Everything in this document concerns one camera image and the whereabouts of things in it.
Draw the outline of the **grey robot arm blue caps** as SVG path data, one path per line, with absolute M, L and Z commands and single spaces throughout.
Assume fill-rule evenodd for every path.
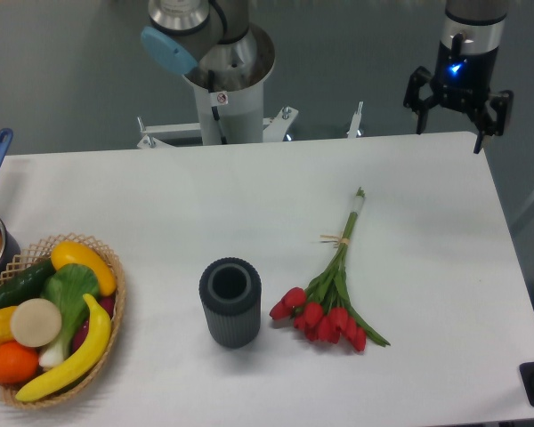
M 468 116 L 477 130 L 473 151 L 508 127 L 511 91 L 490 88 L 505 26 L 507 1 L 448 1 L 434 71 L 417 68 L 403 104 L 417 115 L 417 133 L 440 106 Z M 145 52 L 192 87 L 206 145 L 284 141 L 298 112 L 263 115 L 263 83 L 275 62 L 274 45 L 249 20 L 246 1 L 151 1 Z

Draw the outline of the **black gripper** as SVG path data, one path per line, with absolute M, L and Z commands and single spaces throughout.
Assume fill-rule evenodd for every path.
M 416 134 L 425 130 L 429 110 L 441 106 L 474 118 L 474 154 L 481 152 L 487 137 L 501 136 L 511 120 L 514 92 L 490 93 L 497 55 L 495 48 L 478 54 L 460 53 L 454 58 L 450 48 L 440 43 L 433 76 L 426 68 L 418 67 L 410 75 L 404 95 L 404 107 L 417 116 Z M 420 91 L 428 84 L 432 94 L 421 99 Z

